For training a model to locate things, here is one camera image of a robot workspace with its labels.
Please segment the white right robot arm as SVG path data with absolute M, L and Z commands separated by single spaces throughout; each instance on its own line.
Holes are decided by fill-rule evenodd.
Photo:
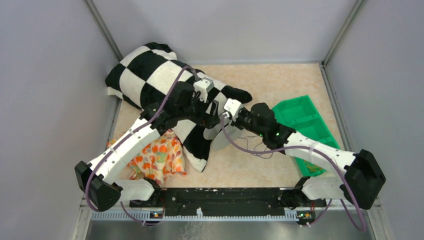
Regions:
M 233 126 L 261 137 L 268 153 L 308 160 L 334 174 L 302 180 L 300 188 L 293 192 L 293 200 L 299 206 L 316 199 L 338 199 L 369 210 L 386 183 L 386 176 L 370 151 L 345 151 L 313 140 L 278 123 L 266 103 L 256 103 L 248 110 L 238 100 L 230 99 L 224 111 Z

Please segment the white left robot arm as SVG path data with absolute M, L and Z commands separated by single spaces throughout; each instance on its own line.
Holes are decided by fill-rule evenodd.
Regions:
M 104 212 L 118 202 L 132 200 L 156 206 L 161 194 L 153 181 L 119 180 L 119 175 L 143 148 L 179 121 L 190 120 L 207 129 L 217 125 L 219 103 L 214 100 L 210 111 L 206 107 L 213 87 L 213 81 L 208 78 L 194 84 L 174 82 L 162 103 L 149 105 L 117 142 L 90 162 L 79 162 L 74 170 L 88 206 L 95 212 Z

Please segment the grey plastic cable spool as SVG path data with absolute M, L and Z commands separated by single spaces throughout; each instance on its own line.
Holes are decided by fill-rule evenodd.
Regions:
M 224 129 L 227 132 L 229 138 L 235 141 L 242 135 L 243 130 L 232 125 L 232 122 L 233 122 L 232 120 L 225 118 Z M 211 140 L 210 148 L 214 151 L 222 150 L 231 144 L 230 141 L 227 139 L 226 135 L 224 134 L 224 132 L 222 131 L 220 123 L 211 129 L 206 128 L 203 131 L 203 137 L 206 140 Z

